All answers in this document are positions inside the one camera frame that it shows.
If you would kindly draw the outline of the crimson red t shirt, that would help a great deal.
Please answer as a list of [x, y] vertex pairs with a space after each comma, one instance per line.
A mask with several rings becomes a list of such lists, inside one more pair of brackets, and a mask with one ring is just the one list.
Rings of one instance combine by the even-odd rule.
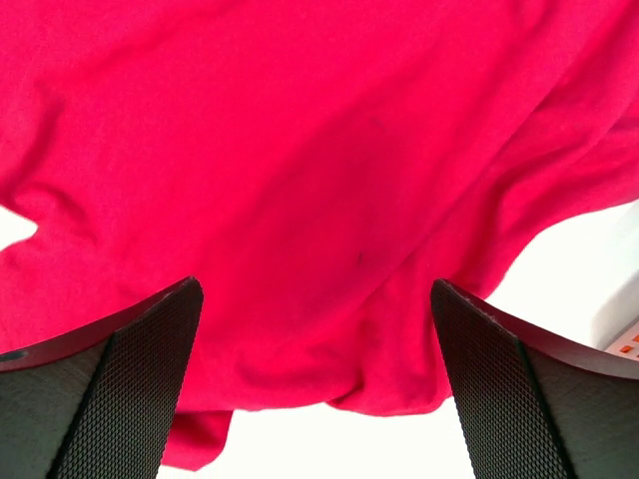
[[637, 197], [634, 1], [1, 5], [1, 347], [196, 277], [167, 465], [239, 409], [436, 410], [432, 283]]

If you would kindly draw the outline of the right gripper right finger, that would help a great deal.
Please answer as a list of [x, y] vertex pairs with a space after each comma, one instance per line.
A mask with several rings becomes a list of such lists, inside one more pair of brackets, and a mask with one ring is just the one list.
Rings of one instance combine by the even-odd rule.
[[635, 478], [638, 364], [438, 279], [430, 304], [477, 478]]

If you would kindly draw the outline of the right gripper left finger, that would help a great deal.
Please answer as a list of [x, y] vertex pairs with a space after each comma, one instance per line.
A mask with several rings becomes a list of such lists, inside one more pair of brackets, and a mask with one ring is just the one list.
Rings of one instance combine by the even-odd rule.
[[187, 277], [1, 356], [1, 476], [154, 478], [200, 322]]

